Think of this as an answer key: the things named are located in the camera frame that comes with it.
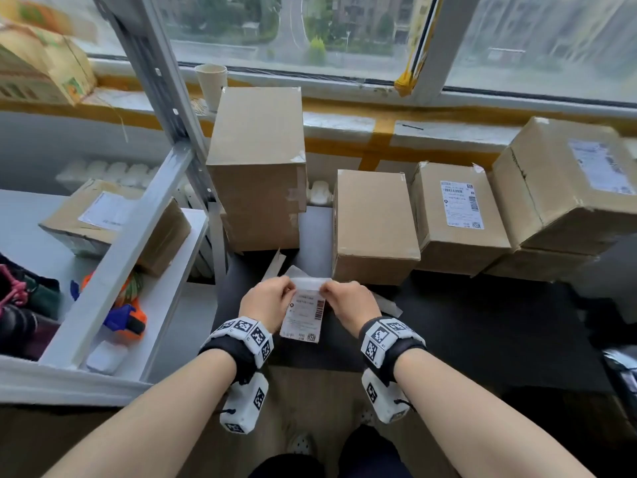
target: black wrist strap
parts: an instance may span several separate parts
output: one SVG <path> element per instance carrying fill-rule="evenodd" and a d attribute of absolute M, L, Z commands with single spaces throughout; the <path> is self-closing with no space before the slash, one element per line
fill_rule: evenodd
<path fill-rule="evenodd" d="M 369 322 L 366 322 L 362 326 L 361 331 L 359 332 L 359 345 L 362 346 L 362 343 L 365 339 L 365 334 L 371 328 L 371 326 L 373 326 L 380 319 L 386 319 L 386 317 L 376 317 L 375 319 L 371 319 Z M 374 365 L 370 365 L 370 361 L 365 356 L 363 356 L 363 360 L 365 366 L 369 367 L 371 371 L 376 374 L 376 376 L 378 376 L 378 378 L 383 382 L 383 384 L 389 385 L 390 382 L 396 382 L 396 379 L 394 377 L 394 366 L 396 364 L 396 361 L 398 360 L 398 357 L 400 357 L 403 352 L 414 348 L 423 349 L 424 351 L 427 350 L 427 347 L 425 347 L 423 343 L 418 339 L 402 338 L 396 340 L 394 345 L 392 345 L 385 351 L 385 358 L 383 359 L 383 363 L 380 368 L 377 368 Z"/>
<path fill-rule="evenodd" d="M 242 340 L 237 340 L 229 335 L 223 335 L 210 339 L 200 350 L 199 354 L 209 351 L 210 349 L 221 349 L 226 351 L 235 360 L 237 366 L 237 374 L 235 382 L 241 385 L 248 384 L 252 376 L 257 371 L 257 365 L 254 361 L 254 354 L 250 352 Z"/>

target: person's left arm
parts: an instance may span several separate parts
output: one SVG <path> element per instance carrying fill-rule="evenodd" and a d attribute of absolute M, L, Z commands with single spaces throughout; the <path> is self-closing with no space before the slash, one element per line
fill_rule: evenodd
<path fill-rule="evenodd" d="M 288 277 L 266 280 L 243 297 L 239 314 L 274 333 L 293 295 Z M 226 351 L 198 355 L 95 429 L 44 478 L 176 476 L 235 374 Z"/>

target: black tabletop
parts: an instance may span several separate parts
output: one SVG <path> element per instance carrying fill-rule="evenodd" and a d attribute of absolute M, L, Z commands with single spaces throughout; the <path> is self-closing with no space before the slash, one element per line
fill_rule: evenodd
<path fill-rule="evenodd" d="M 299 225 L 301 248 L 282 251 L 288 256 L 282 273 L 296 265 L 311 277 L 329 277 L 331 208 L 308 207 Z M 217 289 L 214 328 L 238 314 L 241 298 L 259 283 L 274 253 L 231 257 L 227 276 Z M 401 320 L 426 339 L 432 354 L 481 384 L 612 392 L 565 285 L 414 271 L 401 287 L 370 288 L 396 302 L 403 311 Z M 331 311 L 323 317 L 318 344 L 276 336 L 269 362 L 363 369 L 356 340 Z"/>

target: cardboard box with shipping label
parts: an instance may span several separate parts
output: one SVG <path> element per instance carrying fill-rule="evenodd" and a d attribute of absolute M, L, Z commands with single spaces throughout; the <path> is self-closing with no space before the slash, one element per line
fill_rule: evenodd
<path fill-rule="evenodd" d="M 420 260 L 402 173 L 338 170 L 332 278 L 400 285 Z"/>
<path fill-rule="evenodd" d="M 228 215 L 221 208 L 220 216 L 234 252 L 299 248 L 298 213 Z"/>
<path fill-rule="evenodd" d="M 637 166 L 610 127 L 531 118 L 490 179 L 514 247 L 598 255 L 637 232 Z"/>
<path fill-rule="evenodd" d="M 206 165 L 228 215 L 304 212 L 301 89 L 224 87 Z"/>
<path fill-rule="evenodd" d="M 511 246 L 480 166 L 421 162 L 410 188 L 418 270 L 477 275 Z"/>
<path fill-rule="evenodd" d="M 556 281 L 565 279 L 581 265 L 598 257 L 576 253 L 518 248 L 504 255 L 484 273 L 511 279 Z"/>
<path fill-rule="evenodd" d="M 22 25 L 0 29 L 0 99 L 74 106 L 95 86 L 89 59 L 72 40 Z"/>
<path fill-rule="evenodd" d="M 39 226 L 77 256 L 102 257 L 116 240 L 143 191 L 116 183 L 89 180 Z M 190 224 L 171 198 L 141 252 L 137 265 L 159 277 L 190 234 Z"/>

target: black pants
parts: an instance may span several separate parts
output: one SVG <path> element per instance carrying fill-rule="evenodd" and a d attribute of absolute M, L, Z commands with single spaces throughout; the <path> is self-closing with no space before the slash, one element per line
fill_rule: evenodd
<path fill-rule="evenodd" d="M 279 477 L 291 472 L 304 478 L 325 477 L 323 465 L 316 458 L 304 454 L 279 454 L 261 463 L 249 478 Z M 411 478 L 393 443 L 376 429 L 364 425 L 359 426 L 343 445 L 338 458 L 338 476 Z"/>

